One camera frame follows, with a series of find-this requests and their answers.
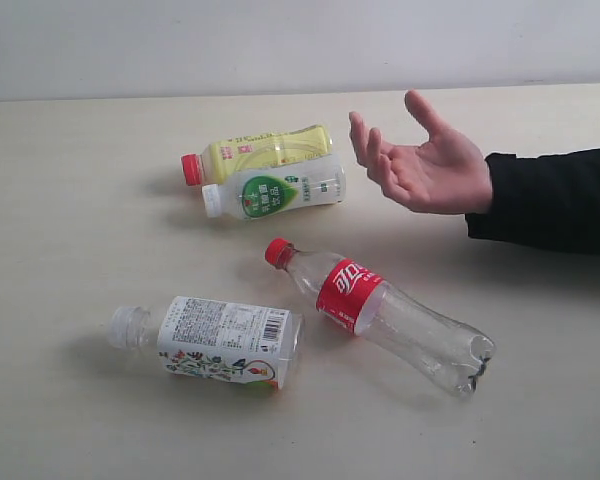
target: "bottle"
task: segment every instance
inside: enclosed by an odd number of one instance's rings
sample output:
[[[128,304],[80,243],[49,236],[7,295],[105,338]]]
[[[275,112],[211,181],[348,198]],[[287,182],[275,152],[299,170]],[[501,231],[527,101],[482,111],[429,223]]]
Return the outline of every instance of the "bottle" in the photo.
[[[410,363],[456,397],[469,397],[495,345],[475,328],[418,303],[379,275],[329,252],[275,239],[266,260],[285,270],[319,311]]]
[[[240,220],[339,203],[345,193],[344,169],[334,154],[284,167],[242,170],[224,185],[202,187],[208,217],[229,214]]]
[[[176,297],[154,315],[120,307],[107,340],[155,356],[174,374],[281,389],[295,363],[302,316],[288,310]]]
[[[332,141],[322,125],[288,133],[263,133],[230,138],[210,144],[200,155],[182,157],[182,170],[189,186],[223,184],[241,170],[279,167],[331,153]]]

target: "wall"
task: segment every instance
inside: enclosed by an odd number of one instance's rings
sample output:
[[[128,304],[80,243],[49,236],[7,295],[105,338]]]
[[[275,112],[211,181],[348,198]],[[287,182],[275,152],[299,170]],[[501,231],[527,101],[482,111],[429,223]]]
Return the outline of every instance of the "wall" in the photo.
[[[600,0],[0,0],[0,99],[600,81]]]

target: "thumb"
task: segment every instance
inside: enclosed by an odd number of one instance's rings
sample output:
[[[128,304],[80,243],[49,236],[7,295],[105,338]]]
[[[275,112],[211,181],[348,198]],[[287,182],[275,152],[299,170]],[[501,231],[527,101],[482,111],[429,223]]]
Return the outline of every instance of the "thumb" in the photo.
[[[409,90],[404,96],[404,104],[411,116],[422,125],[429,135],[435,135],[449,128],[447,122],[440,118],[431,104],[419,92]]]

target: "black sleeve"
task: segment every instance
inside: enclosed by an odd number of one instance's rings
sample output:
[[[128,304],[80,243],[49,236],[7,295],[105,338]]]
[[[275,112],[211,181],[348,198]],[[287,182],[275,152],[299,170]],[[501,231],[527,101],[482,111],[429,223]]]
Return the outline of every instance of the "black sleeve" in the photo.
[[[465,216],[469,237],[600,255],[600,149],[486,162],[491,209]]]

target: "red label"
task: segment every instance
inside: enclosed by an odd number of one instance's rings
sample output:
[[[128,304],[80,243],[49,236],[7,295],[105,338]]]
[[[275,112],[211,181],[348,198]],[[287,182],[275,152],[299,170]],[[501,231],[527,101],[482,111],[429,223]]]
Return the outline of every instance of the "red label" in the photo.
[[[322,285],[316,307],[354,333],[360,310],[382,281],[352,260],[342,260]]]

